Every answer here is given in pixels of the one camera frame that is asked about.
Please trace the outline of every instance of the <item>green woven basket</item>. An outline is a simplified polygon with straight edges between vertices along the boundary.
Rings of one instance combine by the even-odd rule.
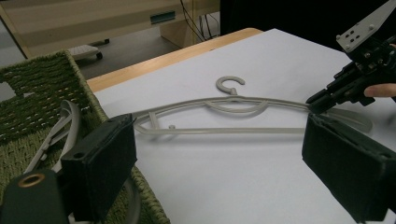
[[[67,50],[0,68],[2,82],[16,96],[0,102],[0,202],[10,179],[23,173],[59,119],[62,100],[81,108],[84,135],[108,119]],[[52,148],[41,167],[51,167],[62,147]],[[139,223],[170,223],[145,177],[136,167],[131,175],[142,203]],[[123,189],[108,212],[106,223],[123,223],[127,207],[127,192]]]

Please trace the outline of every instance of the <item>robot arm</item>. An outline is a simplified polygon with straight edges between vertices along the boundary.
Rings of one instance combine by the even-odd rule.
[[[396,83],[396,48],[389,45],[395,41],[396,36],[385,41],[372,37],[394,8],[396,0],[389,0],[337,36],[337,42],[352,62],[334,76],[334,81],[327,85],[327,89],[319,91],[306,101],[313,113],[323,113],[346,101],[369,105],[375,99],[364,96],[363,92],[367,87],[381,83]]]

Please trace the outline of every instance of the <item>clothes hanger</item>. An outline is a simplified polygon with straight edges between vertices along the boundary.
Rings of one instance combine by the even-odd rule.
[[[177,112],[179,109],[188,109],[188,107],[196,107],[196,106],[208,106],[210,108],[216,109],[223,113],[251,113],[258,112],[264,113],[266,108],[272,105],[280,105],[288,108],[303,110],[307,112],[307,115],[310,113],[307,104],[296,103],[292,101],[271,99],[271,98],[261,98],[261,97],[246,97],[240,96],[237,94],[235,88],[227,88],[222,83],[227,80],[233,80],[238,82],[241,85],[245,84],[245,80],[240,77],[221,77],[216,81],[216,86],[220,91],[224,91],[226,93],[231,94],[230,96],[225,97],[213,97],[213,98],[204,98],[197,100],[184,101],[180,103],[163,105],[154,107],[147,110],[142,110],[138,112],[134,112],[133,116],[135,117],[134,128],[143,134],[198,134],[198,133],[304,133],[305,127],[303,128],[189,128],[189,129],[178,129],[174,125],[170,125],[168,129],[162,128],[160,122],[158,120],[159,116],[164,115],[165,113],[168,115],[172,112]],[[248,108],[230,108],[223,106],[224,103],[238,103],[238,104],[254,104],[252,107]],[[362,114],[357,112],[332,108],[323,113],[322,115],[328,116],[333,119],[338,119],[348,124],[349,126],[364,132],[368,133],[371,131],[373,127],[373,123],[364,117]],[[151,123],[152,128],[146,128],[143,125],[145,123]]]

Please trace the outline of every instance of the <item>floor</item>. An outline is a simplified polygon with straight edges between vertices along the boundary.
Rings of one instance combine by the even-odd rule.
[[[205,17],[203,17],[202,23],[196,22],[197,26],[202,29],[206,38],[210,35],[218,36],[219,13],[208,14],[206,18],[210,33],[207,30]],[[92,56],[76,61],[86,79],[98,77],[180,49],[180,47],[161,37],[159,27],[110,38],[109,41],[108,44],[105,41],[92,44],[101,50],[102,60],[97,60],[96,57]]]

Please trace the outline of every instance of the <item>white table surface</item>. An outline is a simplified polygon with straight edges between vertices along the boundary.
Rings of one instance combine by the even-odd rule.
[[[215,82],[241,77],[238,94],[304,103],[333,81],[348,57],[279,30],[270,30],[181,63],[96,92],[109,117],[160,105],[227,96]],[[396,104],[344,103],[375,126],[368,133],[396,149]],[[307,113],[270,108],[221,114],[196,108],[160,119],[161,125],[197,127],[304,127]],[[303,134],[191,134],[136,132],[136,166],[172,223],[355,223],[302,160]],[[388,211],[383,223],[393,223]]]

